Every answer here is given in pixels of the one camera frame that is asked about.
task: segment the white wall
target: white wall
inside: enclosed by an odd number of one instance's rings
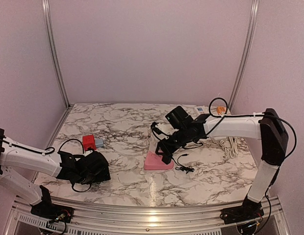
[[[283,164],[278,194],[291,235],[304,235],[304,0],[261,1],[257,28],[235,113],[273,107],[296,129],[298,147]],[[289,132],[290,144],[293,135]],[[253,156],[259,142],[249,141]]]
[[[230,97],[247,0],[51,0],[69,100],[204,104]]]
[[[17,141],[44,148],[64,110],[42,2],[0,0],[0,128]],[[0,235],[14,197],[0,186]]]

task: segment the marble tabletop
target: marble tabletop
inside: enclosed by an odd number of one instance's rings
[[[243,200],[257,168],[246,142],[239,139],[239,155],[223,160],[224,152],[210,139],[203,147],[179,150],[189,156],[179,160],[194,172],[143,169],[149,149],[149,127],[153,121],[167,123],[165,115],[177,105],[168,104],[76,104],[64,122],[53,146],[58,149],[70,138],[93,134],[104,139],[100,151],[109,162],[111,180],[93,184],[77,193],[71,184],[40,173],[36,184],[47,187],[52,196],[72,200],[125,206],[187,206]],[[196,117],[193,105],[182,107]],[[69,142],[63,151],[81,153],[79,143]],[[77,190],[88,186],[75,185]]]

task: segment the pink object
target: pink object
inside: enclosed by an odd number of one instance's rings
[[[174,162],[171,161],[168,165],[162,162],[162,156],[148,152],[144,161],[144,170],[171,170],[174,167]]]

